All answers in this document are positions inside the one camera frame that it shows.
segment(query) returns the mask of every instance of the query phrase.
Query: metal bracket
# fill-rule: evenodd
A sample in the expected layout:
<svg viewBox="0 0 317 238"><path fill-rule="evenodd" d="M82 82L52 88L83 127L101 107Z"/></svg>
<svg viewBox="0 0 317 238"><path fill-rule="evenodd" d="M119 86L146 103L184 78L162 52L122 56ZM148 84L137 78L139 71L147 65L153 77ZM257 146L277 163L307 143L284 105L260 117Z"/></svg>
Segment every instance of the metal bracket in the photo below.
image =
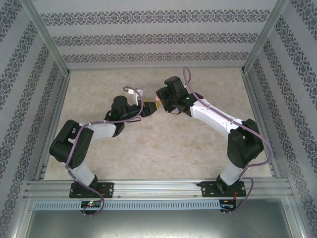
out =
<svg viewBox="0 0 317 238"><path fill-rule="evenodd" d="M236 192L236 197L245 197L247 195L243 181L237 181L232 186L229 186L225 194L217 188L216 181L203 181L198 183L197 186L202 188L203 197L234 197L234 192Z"/></svg>
<svg viewBox="0 0 317 238"><path fill-rule="evenodd" d="M96 191L100 192L104 198L112 198L113 187L114 183L112 182L99 182ZM90 191L73 182L70 187L69 198L99 198L99 196L95 193L91 194Z"/></svg>

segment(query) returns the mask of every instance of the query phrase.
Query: floor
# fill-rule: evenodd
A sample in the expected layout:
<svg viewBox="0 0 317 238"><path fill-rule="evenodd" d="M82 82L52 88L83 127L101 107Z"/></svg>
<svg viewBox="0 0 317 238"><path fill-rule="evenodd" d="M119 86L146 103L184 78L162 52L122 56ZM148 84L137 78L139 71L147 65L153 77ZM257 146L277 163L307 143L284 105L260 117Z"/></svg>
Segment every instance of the floor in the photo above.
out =
<svg viewBox="0 0 317 238"><path fill-rule="evenodd" d="M240 118L254 119L239 69L192 69L192 86L210 103ZM181 68L73 72L58 124L102 120L124 86L143 88L144 100L155 100L164 80ZM185 114L172 115L163 107L141 122L126 123L115 138L94 141L85 161L99 179L215 178L225 168L227 143L216 130ZM262 152L253 163L266 159ZM271 176L268 165L245 176ZM46 180L70 180L64 166L50 158Z"/></svg>

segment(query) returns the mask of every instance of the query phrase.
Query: wall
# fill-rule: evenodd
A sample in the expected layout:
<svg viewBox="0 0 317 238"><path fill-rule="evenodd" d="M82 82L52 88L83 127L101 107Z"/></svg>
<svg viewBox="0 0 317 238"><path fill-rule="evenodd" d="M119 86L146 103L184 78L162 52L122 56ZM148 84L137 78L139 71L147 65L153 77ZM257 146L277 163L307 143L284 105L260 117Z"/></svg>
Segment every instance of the wall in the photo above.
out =
<svg viewBox="0 0 317 238"><path fill-rule="evenodd" d="M316 0L290 0L249 72L309 237L317 237L316 22Z"/></svg>
<svg viewBox="0 0 317 238"><path fill-rule="evenodd" d="M0 1L0 238L33 180L64 76L17 0Z"/></svg>
<svg viewBox="0 0 317 238"><path fill-rule="evenodd" d="M276 0L35 0L70 69L242 66Z"/></svg>

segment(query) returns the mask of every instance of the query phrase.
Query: cable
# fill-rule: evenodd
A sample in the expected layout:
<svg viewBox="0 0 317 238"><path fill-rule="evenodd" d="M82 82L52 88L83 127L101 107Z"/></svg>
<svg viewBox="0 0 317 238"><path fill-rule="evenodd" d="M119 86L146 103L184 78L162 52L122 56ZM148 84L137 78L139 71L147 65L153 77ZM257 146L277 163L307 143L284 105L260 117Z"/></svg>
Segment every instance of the cable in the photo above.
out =
<svg viewBox="0 0 317 238"><path fill-rule="evenodd" d="M204 105L206 108L212 110L213 112L217 113L219 116L225 118L226 120L231 121L233 124L235 124L235 125L237 125L237 126L243 128L243 129L247 130L248 132L252 133L253 135L256 135L259 139L261 139L261 140L267 145L267 147L268 147L268 149L269 149L269 157L268 157L268 159L267 159L266 161L264 161L264 162L261 162L261 163L257 163L257 164L253 164L253 165L247 165L247 166L243 169L243 171L240 173L239 178L242 179L242 175L246 172L246 170L247 170L249 167L261 166L261 165L265 165L265 164L268 164L269 162L271 162L274 153L273 153L273 149L272 149L271 145L269 144L269 142L268 142L263 136L261 136L260 134L258 134L257 132L251 130L250 128L248 128L248 127L246 127L246 126L244 126L244 125L242 125L241 123L237 123L236 121L232 120L231 118L227 117L227 116L224 115L223 113L221 113L221 112L219 112L218 110L216 110L216 109L210 107L208 104L206 104L204 101L202 101L202 100L197 96L197 94L195 93L194 89L193 89L192 86L190 85L190 80L187 80L185 70L188 71L189 78L191 79L191 77L192 77L189 68L186 67L186 66L183 67L183 76L184 76L184 80L185 80L185 85L188 86L189 90L192 92L192 94L195 96L195 98L196 98L202 105ZM242 202L242 203L240 204L240 206L239 206L238 208L236 208L234 211L237 211L237 210L239 210L239 209L241 208L241 206L247 201L247 199L248 199L248 197L249 197L249 195L251 194L251 191L252 191L252 189L253 189L253 185L254 185L253 179L250 178L250 177L245 177L245 178L251 180L251 187L250 187L250 190L249 190L247 196L246 196L245 199L243 200L243 202Z"/></svg>
<svg viewBox="0 0 317 238"><path fill-rule="evenodd" d="M140 99L141 99L141 108L140 108L139 113L136 114L134 117L132 117L132 118L130 118L130 119L117 120L117 121L102 120L102 121L94 121L94 122L90 122L90 123L84 124L84 125L79 129L79 131L78 131L78 133L77 133L77 135L76 135L76 137L75 137L73 146L71 147L70 153L69 153L69 155L68 155L68 158L67 158L67 161L66 161L66 164L65 164L65 168L67 169L67 172L69 173L69 175L75 180L75 182L77 182L77 183L80 184L81 186L83 186L83 187L87 188L88 190L90 190L90 191L94 192L95 194L97 194L97 195L101 198L101 201L102 201L102 205L100 206L100 209L99 209L98 211L96 211L94 214L90 214L90 215L86 214L86 213L85 213L85 210L86 210L87 207L85 207L84 210L83 210L84 216L92 217L92 216L95 216L95 215L99 214L99 213L103 210L103 208L104 208L104 206L105 206L105 199L104 199L104 197L103 197L98 191L92 189L91 187L89 187L89 186L83 184L81 181L79 181L79 180L77 179L77 177L71 172L71 170L69 169L69 166L68 166L68 165L69 165L69 163L70 163L70 161L71 161L71 157L73 156L73 153L74 153L74 151L75 151L75 147L76 147L76 145L77 145L77 141L78 141L78 138L79 138L79 136L80 136L80 133L83 131L83 129L84 129L85 127L87 127L87 126L89 126L89 125L104 124L104 123L108 123L108 122L109 122L109 123L128 122L128 121L131 121L131 120L135 119L136 117L138 117L138 116L142 113L142 110L143 110L143 99L142 99L141 94L140 94L135 88L132 88L132 87L129 87L129 86L125 86L125 87L123 88L123 90L124 90L125 92L128 92L128 89L132 89L132 90L140 97Z"/></svg>

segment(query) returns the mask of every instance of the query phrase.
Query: purple cable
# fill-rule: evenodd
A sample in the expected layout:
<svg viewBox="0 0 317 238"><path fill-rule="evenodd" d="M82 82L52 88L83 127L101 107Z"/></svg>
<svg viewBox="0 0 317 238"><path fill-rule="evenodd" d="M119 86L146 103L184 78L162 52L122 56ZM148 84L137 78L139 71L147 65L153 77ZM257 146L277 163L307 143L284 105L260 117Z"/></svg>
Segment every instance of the purple cable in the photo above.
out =
<svg viewBox="0 0 317 238"><path fill-rule="evenodd" d="M89 189L90 191L94 192L95 194L97 194L97 195L101 198L101 200L102 200L102 206L100 207L100 209L99 209L97 212L95 212L94 214L89 215L89 217L95 216L95 215L97 215L98 213L100 213L100 212L103 210L103 208L104 208L104 206L105 206L105 199L104 199L104 197L103 197L98 191L96 191L96 190L90 188L89 186L86 186L86 185L83 184L81 181L79 181L79 180L76 178L76 176L69 170L69 166L68 166L68 165L69 165L69 163L70 163L70 161L71 161L71 157L72 157L73 154L74 154L75 147L76 147L76 145L77 145L77 141L78 141L78 138L79 138L79 136L80 136L80 133L83 131L83 129L84 129L85 127L87 127L87 126L89 126L89 125L105 124L105 123L107 123L107 122L110 122L110 123L128 122L128 121L130 121L130 120L135 119L136 117L138 117L138 116L142 113L142 110L143 110L143 99L142 99L141 94L140 94L135 88L132 88L132 87L129 87L129 86L125 86L125 87L123 88L123 90L124 90L125 92L127 92L128 89L132 89L132 90L140 97L140 99L141 99L141 108L140 108L139 113L138 113L136 116L134 116L134 117L132 117L132 118L130 118L130 119L115 120L115 121L102 120L102 121L94 121L94 122L91 122L91 123L84 124L84 125L79 129L79 131L78 131L78 133L77 133L77 135L76 135L76 137L75 137L74 144L73 144L73 146L72 146L72 148L71 148L71 150L70 150L69 156L68 156L67 161L66 161L66 164L65 164L65 168L67 169L67 172L69 173L69 175L70 175L77 183L79 183L81 186L83 186L83 187ZM85 210L86 210L86 207L85 207L84 210L83 210L84 216L87 215L87 214L85 213Z"/></svg>
<svg viewBox="0 0 317 238"><path fill-rule="evenodd" d="M188 71L189 80L187 80L185 70ZM269 157L268 157L268 159L267 159L266 161L261 162L261 163L258 163L258 164L247 165L247 166L243 169L243 171L241 172L241 174L239 175L239 178L241 178L241 176L246 172L246 170L247 170L249 167L255 167L255 166L265 165L265 164L268 164L269 162L272 161L272 158L273 158L273 155L274 155L273 149L272 149L270 143L269 143L263 136L261 136L260 134L258 134L258 133L255 132L254 130L249 129L249 128L246 127L246 126L244 126L244 125L242 125L242 124L240 124L240 123L237 123L236 121L233 121L231 118L227 117L227 116L224 115L223 113L219 112L218 110L216 110L216 109L210 107L210 106L207 105L205 102L203 102L203 101L197 96L197 94L195 93L194 89L192 88L192 86L191 86L190 83L189 83L190 80L191 80L192 74L191 74L189 68L186 67L186 66L183 67L183 76L184 76L184 80L185 80L185 82L186 82L185 85L188 86L189 90L192 92L192 94L195 96L195 98L196 98L202 105L204 105L206 108L212 110L213 112L217 113L219 116L225 118L226 120L231 121L233 124L235 124L235 125L237 125L237 126L243 128L243 129L247 130L248 132L252 133L253 135L256 135L259 139L261 139L261 140L267 145L267 147L268 147L268 149L269 149ZM235 209L234 211L237 211L238 209L240 209L240 207L246 202L246 200L247 200L248 197L250 196L251 191L252 191L252 189L253 189L253 184L254 184L253 179L250 178L250 177L245 177L245 178L251 180L251 187L250 187L250 190L249 190L247 196L245 197L245 199L244 199L243 202L241 203L241 205L240 205L237 209Z"/></svg>

